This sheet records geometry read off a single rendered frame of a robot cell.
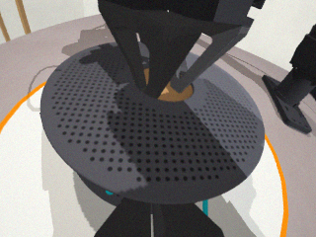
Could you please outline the orange painted ring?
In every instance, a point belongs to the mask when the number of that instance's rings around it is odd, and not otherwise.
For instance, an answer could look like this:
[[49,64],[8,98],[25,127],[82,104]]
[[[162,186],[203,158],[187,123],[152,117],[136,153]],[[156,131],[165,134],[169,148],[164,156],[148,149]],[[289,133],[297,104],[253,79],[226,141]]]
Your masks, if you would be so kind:
[[[43,82],[42,84],[38,85],[36,88],[34,88],[29,94],[27,94],[22,100],[20,100],[13,108],[12,110],[3,118],[3,120],[0,122],[0,131],[2,130],[3,126],[7,122],[7,120],[10,118],[10,116],[14,113],[14,111],[29,97],[31,96],[34,92],[36,92],[38,89],[43,87],[45,85],[46,81]],[[268,137],[265,134],[265,139],[271,148],[274,157],[276,159],[276,164],[278,167],[280,179],[281,179],[281,184],[282,184],[282,192],[283,192],[283,224],[282,224],[282,230],[281,230],[281,235],[280,237],[286,237],[287,235],[287,227],[288,227],[288,197],[287,197],[287,189],[286,189],[286,184],[285,184],[285,179],[283,175],[283,171],[281,168],[281,165],[279,163],[279,160],[277,158],[277,154],[269,141]]]

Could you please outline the turquoise wire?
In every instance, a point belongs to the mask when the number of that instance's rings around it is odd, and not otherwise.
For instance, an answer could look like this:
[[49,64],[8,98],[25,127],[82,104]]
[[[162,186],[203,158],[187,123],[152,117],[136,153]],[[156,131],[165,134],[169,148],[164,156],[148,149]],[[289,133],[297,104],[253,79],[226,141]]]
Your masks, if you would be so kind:
[[[112,195],[113,193],[106,191],[108,195]],[[202,202],[202,211],[208,216],[208,206],[207,206],[207,200],[204,200]]]

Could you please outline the white circular mat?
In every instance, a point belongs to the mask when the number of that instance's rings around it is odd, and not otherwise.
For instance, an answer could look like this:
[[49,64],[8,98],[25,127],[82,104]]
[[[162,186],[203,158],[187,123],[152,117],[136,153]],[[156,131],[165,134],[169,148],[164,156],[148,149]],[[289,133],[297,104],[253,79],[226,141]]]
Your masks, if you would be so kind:
[[[116,206],[95,195],[51,146],[40,119],[43,87],[0,131],[0,237],[94,237]],[[251,175],[207,206],[225,237],[280,237],[282,184],[266,139]]]

